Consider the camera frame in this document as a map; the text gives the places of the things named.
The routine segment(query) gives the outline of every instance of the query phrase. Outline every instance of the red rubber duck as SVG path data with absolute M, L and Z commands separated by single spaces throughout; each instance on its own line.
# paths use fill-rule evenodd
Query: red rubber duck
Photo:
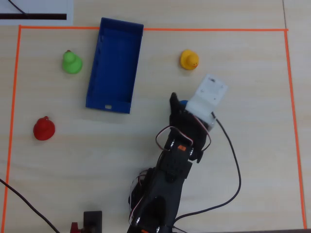
M 45 141 L 51 138 L 55 133 L 55 125 L 47 116 L 40 118 L 34 126 L 35 138 Z

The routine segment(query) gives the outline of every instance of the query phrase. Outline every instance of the orange tape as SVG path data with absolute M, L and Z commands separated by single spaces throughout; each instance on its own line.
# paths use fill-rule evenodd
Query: orange tape
M 294 101 L 294 91 L 293 91 L 293 81 L 292 81 L 292 72 L 291 72 L 291 62 L 290 62 L 290 52 L 288 49 L 288 39 L 287 31 L 284 31 L 285 39 L 285 50 L 286 50 L 286 60 L 287 60 L 287 71 L 288 79 L 290 83 L 290 92 L 291 92 L 291 102 L 292 102 L 292 112 L 293 112 L 293 121 L 294 121 L 294 132 L 295 132 L 295 141 L 296 141 L 296 152 L 297 152 L 297 163 L 298 163 L 298 176 L 299 176 L 299 188 L 300 188 L 300 202 L 301 202 L 301 214 L 303 228 L 307 228 L 307 218 L 305 211 L 305 199 L 303 191 L 303 182 L 302 182 L 302 170 L 301 170 L 301 160 L 300 160 L 300 150 L 299 150 L 299 140 L 298 140 L 298 129 L 297 129 L 297 120 L 296 120 L 296 111 L 295 111 L 295 101 Z
M 98 30 L 99 27 L 73 27 L 73 26 L 21 26 L 25 29 L 85 29 Z M 164 32 L 284 32 L 288 29 L 243 29 L 243 28 L 144 28 L 145 31 L 164 31 Z
M 8 162 L 7 162 L 7 165 L 6 165 L 6 177 L 5 177 L 5 182 L 6 183 L 9 183 L 9 177 L 10 177 L 12 139 L 13 139 L 13 125 L 14 125 L 14 110 L 15 110 L 15 96 L 16 96 L 16 83 L 17 83 L 17 68 L 18 68 L 18 57 L 19 57 L 19 47 L 20 47 L 20 34 L 21 34 L 21 26 L 19 25 L 18 26 L 18 35 L 17 35 L 16 56 L 15 56 L 14 80 L 13 80 L 11 121 L 10 121 L 10 136 L 9 136 L 9 149 L 8 149 Z M 1 233 L 4 233 L 7 199 L 8 199 L 8 188 L 6 186 L 5 190 L 4 190 L 4 201 L 3 201 Z
M 284 32 L 288 29 L 244 29 L 244 28 L 144 28 L 145 31 L 169 32 Z
M 58 26 L 21 26 L 21 25 L 18 26 L 17 49 L 16 49 L 16 57 L 15 57 L 15 70 L 14 70 L 13 93 L 12 93 L 10 135 L 9 135 L 9 147 L 8 147 L 8 161 L 7 161 L 6 179 L 5 179 L 5 181 L 7 183 L 9 183 L 9 176 L 10 176 L 12 140 L 13 140 L 13 126 L 14 126 L 14 111 L 15 111 L 16 85 L 17 85 L 17 69 L 18 69 L 20 37 L 21 37 L 21 29 L 22 28 L 24 28 L 24 29 L 78 29 L 78 30 L 98 30 L 99 29 L 99 27 L 72 27 L 72 26 L 69 26 L 69 27 L 59 26 L 58 27 Z M 298 130 L 297 130 L 295 104 L 294 104 L 293 82 L 292 82 L 291 65 L 290 65 L 290 57 L 289 57 L 289 49 L 288 49 L 288 39 L 287 39 L 288 29 L 145 28 L 144 30 L 145 31 L 165 31 L 165 32 L 167 32 L 167 31 L 171 31 L 171 32 L 284 32 L 287 69 L 288 69 L 289 85 L 290 85 L 290 92 L 291 92 L 291 103 L 292 103 L 292 112 L 293 112 L 293 121 L 294 121 L 294 133 L 295 133 L 296 152 L 297 152 L 301 212 L 302 212 L 303 227 L 304 227 L 304 229 L 306 229 L 307 228 L 307 221 L 306 221 L 305 202 L 304 202 L 304 190 L 303 190 L 303 182 L 302 182 L 302 170 L 301 170 Z M 8 188 L 5 187 L 1 233 L 4 233 L 6 208 L 7 208 L 7 197 L 8 197 Z
M 80 30 L 98 30 L 99 27 L 73 27 L 73 26 L 21 26 L 25 29 L 80 29 Z

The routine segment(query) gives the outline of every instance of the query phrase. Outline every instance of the white bracket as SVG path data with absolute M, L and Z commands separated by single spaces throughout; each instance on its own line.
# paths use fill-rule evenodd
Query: white bracket
M 211 74 L 202 80 L 194 96 L 188 101 L 186 110 L 209 125 L 210 131 L 215 125 L 212 112 L 224 97 L 228 86 Z

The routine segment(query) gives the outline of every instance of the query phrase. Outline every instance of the white paper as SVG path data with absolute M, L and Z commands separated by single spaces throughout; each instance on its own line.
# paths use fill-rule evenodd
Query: white paper
M 73 24 L 73 0 L 12 0 L 26 13 L 67 14 L 67 20 L 0 19 L 0 25 L 54 25 Z M 21 14 L 9 1 L 0 1 L 0 14 Z

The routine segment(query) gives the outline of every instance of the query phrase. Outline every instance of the blue box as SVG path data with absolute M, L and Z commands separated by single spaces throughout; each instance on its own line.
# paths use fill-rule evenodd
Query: blue box
M 86 107 L 130 113 L 144 25 L 102 18 Z

